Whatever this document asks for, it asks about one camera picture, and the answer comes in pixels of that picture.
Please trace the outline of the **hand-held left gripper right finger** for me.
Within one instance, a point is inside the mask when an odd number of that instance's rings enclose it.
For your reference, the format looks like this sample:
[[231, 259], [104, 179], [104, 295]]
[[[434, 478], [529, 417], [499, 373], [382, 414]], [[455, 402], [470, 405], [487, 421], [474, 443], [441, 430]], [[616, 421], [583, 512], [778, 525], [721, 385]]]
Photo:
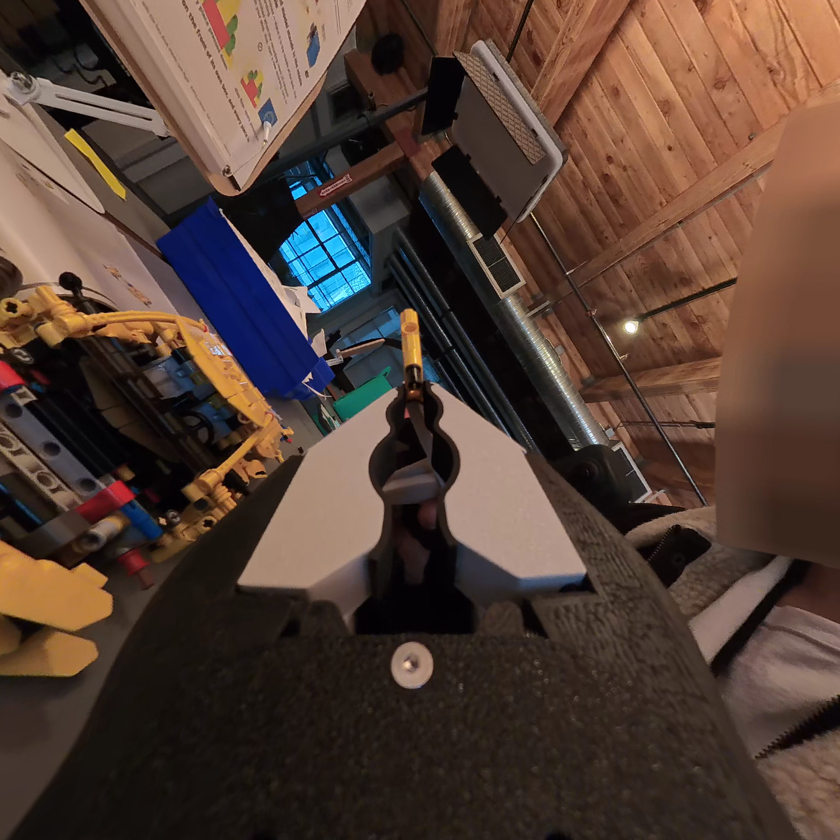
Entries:
[[585, 582], [585, 565], [525, 449], [437, 385], [425, 385], [420, 502], [434, 502], [421, 620], [472, 634], [478, 612]]

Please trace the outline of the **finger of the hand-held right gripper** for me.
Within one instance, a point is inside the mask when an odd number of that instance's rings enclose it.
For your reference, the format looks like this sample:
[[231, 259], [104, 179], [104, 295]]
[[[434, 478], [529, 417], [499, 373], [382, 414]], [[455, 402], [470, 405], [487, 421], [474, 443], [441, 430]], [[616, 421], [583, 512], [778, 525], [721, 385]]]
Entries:
[[382, 497], [391, 505], [420, 505], [438, 496], [442, 480], [429, 459], [397, 469], [385, 481]]

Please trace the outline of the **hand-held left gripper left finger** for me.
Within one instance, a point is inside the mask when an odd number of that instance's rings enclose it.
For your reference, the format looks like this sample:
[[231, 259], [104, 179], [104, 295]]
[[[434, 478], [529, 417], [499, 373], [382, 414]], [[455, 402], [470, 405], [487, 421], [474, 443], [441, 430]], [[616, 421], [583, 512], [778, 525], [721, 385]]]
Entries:
[[403, 388], [391, 390], [302, 459], [238, 578], [251, 594], [334, 604], [346, 624], [371, 597], [369, 556], [385, 525], [382, 490], [398, 470]]

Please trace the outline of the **yellow connector brick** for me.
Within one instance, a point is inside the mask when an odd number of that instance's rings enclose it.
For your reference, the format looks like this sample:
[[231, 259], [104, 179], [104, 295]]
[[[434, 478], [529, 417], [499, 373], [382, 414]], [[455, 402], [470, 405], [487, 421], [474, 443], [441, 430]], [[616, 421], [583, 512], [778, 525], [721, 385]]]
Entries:
[[406, 400], [421, 402], [424, 399], [424, 363], [419, 317], [415, 310], [407, 308], [401, 312], [400, 332]]

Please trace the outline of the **yellow toy brick car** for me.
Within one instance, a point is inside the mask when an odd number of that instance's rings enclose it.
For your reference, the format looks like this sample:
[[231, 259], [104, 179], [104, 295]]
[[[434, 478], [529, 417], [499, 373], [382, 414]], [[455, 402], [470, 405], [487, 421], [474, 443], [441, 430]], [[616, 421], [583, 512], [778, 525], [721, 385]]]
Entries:
[[91, 665], [109, 573], [150, 589], [293, 435], [203, 321], [86, 292], [2, 287], [2, 677]]

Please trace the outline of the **grey desk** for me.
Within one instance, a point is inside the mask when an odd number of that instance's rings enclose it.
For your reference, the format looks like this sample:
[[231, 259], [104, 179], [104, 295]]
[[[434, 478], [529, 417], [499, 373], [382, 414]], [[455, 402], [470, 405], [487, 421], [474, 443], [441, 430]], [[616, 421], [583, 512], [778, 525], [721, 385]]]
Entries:
[[[3, 93], [2, 98], [19, 106]], [[151, 236], [154, 230], [144, 223], [142, 212], [134, 208], [137, 200], [128, 196], [122, 201], [102, 184], [89, 162], [67, 140], [60, 138], [60, 129], [51, 118], [33, 106], [19, 107], [32, 108], [42, 119], [98, 197], [106, 218], [129, 240], [173, 302], [176, 314], [203, 321], [216, 335], [208, 317], [154, 247]], [[21, 276], [2, 257], [2, 287], [16, 285], [23, 286]], [[96, 643], [98, 657], [78, 675], [62, 679], [2, 677], [2, 838], [11, 836], [67, 757], [123, 641], [151, 599], [155, 586], [169, 575], [175, 557], [152, 565], [155, 583], [147, 590], [122, 572], [109, 573], [106, 592], [113, 598], [112, 614], [79, 631], [79, 635]]]

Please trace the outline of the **person's right hand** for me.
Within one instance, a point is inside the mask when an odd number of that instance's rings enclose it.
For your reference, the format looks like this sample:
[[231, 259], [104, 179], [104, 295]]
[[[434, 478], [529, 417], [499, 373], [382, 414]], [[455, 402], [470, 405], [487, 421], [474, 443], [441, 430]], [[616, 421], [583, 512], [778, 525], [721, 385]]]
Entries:
[[437, 513], [435, 499], [405, 506], [402, 510], [394, 542], [396, 553], [403, 563], [404, 581], [408, 585], [420, 585], [424, 580], [437, 533]]

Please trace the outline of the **large paned window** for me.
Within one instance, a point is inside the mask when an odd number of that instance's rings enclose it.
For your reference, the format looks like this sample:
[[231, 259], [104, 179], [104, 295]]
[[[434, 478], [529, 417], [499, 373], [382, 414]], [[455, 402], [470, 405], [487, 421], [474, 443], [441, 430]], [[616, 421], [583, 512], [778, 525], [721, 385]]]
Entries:
[[279, 247], [285, 278], [305, 287], [320, 312], [338, 307], [372, 282], [368, 229], [347, 203], [304, 220]]

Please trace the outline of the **blue plastic bin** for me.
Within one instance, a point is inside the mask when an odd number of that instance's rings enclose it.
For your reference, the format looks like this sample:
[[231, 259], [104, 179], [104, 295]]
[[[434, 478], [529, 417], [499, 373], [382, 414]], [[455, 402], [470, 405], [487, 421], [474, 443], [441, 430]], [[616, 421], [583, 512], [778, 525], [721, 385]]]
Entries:
[[305, 401], [333, 380], [208, 198], [157, 246], [265, 396]]

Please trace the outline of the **white shirt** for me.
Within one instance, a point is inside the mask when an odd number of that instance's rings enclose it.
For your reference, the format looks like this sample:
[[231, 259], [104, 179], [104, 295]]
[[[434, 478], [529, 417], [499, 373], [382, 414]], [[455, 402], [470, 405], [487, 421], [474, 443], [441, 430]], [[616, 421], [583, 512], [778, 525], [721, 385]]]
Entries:
[[838, 559], [776, 558], [689, 628], [755, 759], [838, 735]]

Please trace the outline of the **overhead light panel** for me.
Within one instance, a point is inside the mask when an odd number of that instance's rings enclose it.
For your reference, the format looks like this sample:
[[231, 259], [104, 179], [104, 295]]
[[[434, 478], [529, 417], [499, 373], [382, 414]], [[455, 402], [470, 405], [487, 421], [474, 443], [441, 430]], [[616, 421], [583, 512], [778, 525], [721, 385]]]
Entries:
[[449, 147], [434, 172], [479, 234], [520, 223], [564, 167], [568, 152], [494, 44], [432, 58], [422, 134]]

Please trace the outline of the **white instruction booklet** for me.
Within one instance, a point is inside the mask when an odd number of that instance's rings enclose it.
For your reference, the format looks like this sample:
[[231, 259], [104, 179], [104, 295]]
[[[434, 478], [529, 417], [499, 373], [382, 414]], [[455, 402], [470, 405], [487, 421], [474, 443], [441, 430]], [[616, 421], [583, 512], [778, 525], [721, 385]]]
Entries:
[[69, 272], [112, 309], [176, 314], [42, 119], [5, 98], [1, 108], [2, 257], [23, 287], [62, 292]]

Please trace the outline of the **yellow sticky note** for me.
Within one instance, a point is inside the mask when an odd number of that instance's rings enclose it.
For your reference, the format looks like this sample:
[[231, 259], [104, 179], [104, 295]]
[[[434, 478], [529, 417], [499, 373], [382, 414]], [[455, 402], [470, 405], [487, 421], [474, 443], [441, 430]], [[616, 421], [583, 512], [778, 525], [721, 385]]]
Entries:
[[108, 188], [122, 201], [127, 199], [127, 190], [120, 179], [104, 163], [99, 154], [89, 142], [75, 129], [69, 129], [64, 134], [65, 139], [75, 148], [99, 174]]

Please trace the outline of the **wooden board with instruction sheet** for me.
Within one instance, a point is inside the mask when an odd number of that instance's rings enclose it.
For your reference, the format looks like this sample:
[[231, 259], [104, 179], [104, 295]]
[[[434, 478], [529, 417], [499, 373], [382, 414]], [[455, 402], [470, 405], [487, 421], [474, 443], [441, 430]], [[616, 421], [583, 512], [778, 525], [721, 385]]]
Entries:
[[249, 189], [320, 93], [365, 1], [83, 1], [215, 190]]

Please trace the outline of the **silver ventilation duct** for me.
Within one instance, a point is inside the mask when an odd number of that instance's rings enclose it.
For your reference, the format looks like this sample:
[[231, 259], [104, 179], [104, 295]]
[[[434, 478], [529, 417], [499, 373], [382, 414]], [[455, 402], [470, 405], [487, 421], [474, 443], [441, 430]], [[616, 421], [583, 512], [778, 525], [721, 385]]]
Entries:
[[516, 358], [559, 430], [572, 448], [610, 447], [603, 427], [585, 405], [560, 356], [528, 315], [519, 297], [499, 297], [471, 243], [478, 228], [441, 176], [433, 172], [421, 186], [419, 200], [452, 252], [490, 319]]

